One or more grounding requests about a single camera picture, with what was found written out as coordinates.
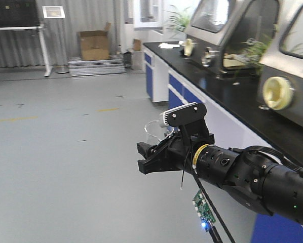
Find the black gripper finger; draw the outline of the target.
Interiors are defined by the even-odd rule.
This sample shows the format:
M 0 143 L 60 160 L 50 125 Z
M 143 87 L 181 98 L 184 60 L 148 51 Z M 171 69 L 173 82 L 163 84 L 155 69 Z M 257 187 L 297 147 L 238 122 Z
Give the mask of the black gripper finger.
M 143 157 L 151 157 L 151 156 L 156 156 L 159 154 L 162 149 L 163 145 L 150 145 L 145 142 L 139 142 L 137 143 L 137 151 L 139 154 L 141 154 Z
M 144 175 L 154 172 L 176 171 L 177 167 L 170 161 L 167 156 L 149 157 L 137 161 L 138 169 Z

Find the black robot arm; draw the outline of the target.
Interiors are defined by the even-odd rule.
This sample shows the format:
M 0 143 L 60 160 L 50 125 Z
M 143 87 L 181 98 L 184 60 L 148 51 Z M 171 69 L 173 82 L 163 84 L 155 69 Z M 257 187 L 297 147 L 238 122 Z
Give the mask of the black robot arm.
M 303 168 L 279 164 L 282 154 L 263 147 L 224 149 L 214 137 L 179 132 L 158 145 L 137 144 L 144 173 L 184 170 L 227 192 L 246 208 L 264 215 L 279 214 L 303 225 Z

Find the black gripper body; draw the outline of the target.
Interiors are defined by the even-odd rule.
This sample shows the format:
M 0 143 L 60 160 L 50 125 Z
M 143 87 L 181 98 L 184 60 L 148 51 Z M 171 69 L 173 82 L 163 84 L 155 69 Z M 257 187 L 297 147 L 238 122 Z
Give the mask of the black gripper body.
M 208 138 L 192 136 L 189 139 L 188 145 L 183 144 L 182 137 L 175 133 L 172 137 L 166 138 L 158 145 L 162 144 L 164 147 L 162 151 L 156 156 L 167 156 L 170 161 L 177 167 L 177 171 L 192 172 L 192 160 L 198 147 L 204 144 L 214 144 L 214 134 L 210 134 Z

